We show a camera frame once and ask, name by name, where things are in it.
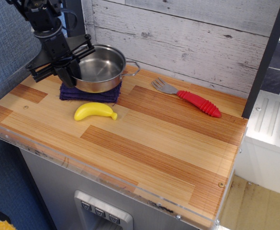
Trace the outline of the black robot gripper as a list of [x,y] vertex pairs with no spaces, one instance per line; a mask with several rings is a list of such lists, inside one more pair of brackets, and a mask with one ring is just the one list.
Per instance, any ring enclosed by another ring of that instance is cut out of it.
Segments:
[[51,75],[58,76],[69,88],[80,78],[80,60],[95,51],[89,34],[66,38],[62,33],[34,36],[42,44],[40,53],[26,66],[33,79],[39,82]]

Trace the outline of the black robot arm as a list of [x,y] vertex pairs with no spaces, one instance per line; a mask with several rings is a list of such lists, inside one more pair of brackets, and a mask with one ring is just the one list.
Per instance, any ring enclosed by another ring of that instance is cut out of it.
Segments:
[[62,12],[60,0],[10,0],[18,12],[32,26],[32,33],[42,47],[39,54],[26,66],[33,79],[39,82],[50,75],[58,76],[67,87],[76,86],[80,78],[80,60],[95,49],[89,34],[65,37],[59,18]]

